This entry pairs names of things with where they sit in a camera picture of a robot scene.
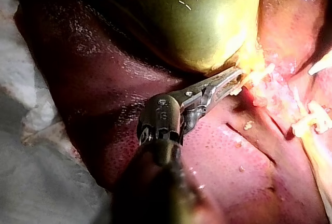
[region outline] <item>metal joint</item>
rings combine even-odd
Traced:
[[[168,94],[153,96],[141,112],[137,125],[140,145],[152,139],[167,139],[183,144],[184,119],[177,100]]]

